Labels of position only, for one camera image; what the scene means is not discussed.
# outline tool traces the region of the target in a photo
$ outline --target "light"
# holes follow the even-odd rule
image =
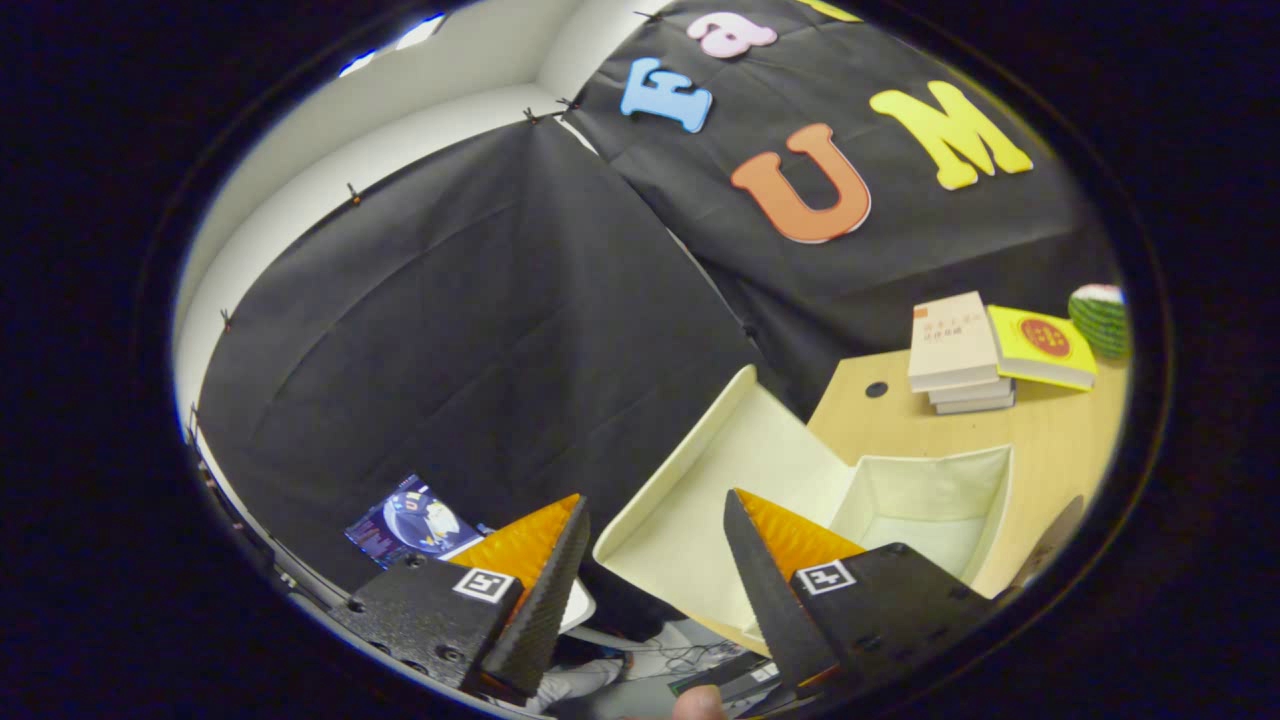
[[[396,49],[403,50],[411,45],[422,42],[428,37],[431,37],[431,35],[435,33],[435,28],[440,27],[442,22],[444,22],[444,13],[422,20],[416,28],[404,33],[404,37],[396,44]]]
[[[349,76],[351,73],[358,70],[360,68],[364,68],[369,63],[374,61],[374,55],[376,55],[376,54],[378,54],[378,51],[374,50],[374,51],[370,51],[370,53],[365,53],[360,58],[356,58],[355,60],[351,61],[349,65],[347,65],[346,68],[342,69],[340,73],[338,73],[338,77]]]

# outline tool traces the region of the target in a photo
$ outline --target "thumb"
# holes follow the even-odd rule
[[[716,685],[689,688],[676,698],[671,720],[728,720],[728,714],[721,706],[719,688]]]

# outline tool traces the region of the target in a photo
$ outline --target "open box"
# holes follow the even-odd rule
[[[905,542],[970,583],[1004,525],[1012,464],[1005,445],[940,459],[864,456],[850,468],[748,365],[600,533],[593,553],[681,612],[763,642],[724,537],[730,489],[867,550]]]

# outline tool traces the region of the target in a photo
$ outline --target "green ball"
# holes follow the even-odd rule
[[[1120,288],[1087,284],[1071,293],[1066,310],[1098,355],[1124,357],[1129,354],[1129,315]]]

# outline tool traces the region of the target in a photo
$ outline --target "screw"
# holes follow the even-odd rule
[[[854,644],[867,652],[876,652],[882,644],[884,644],[884,641],[879,635],[863,635],[854,641]]]

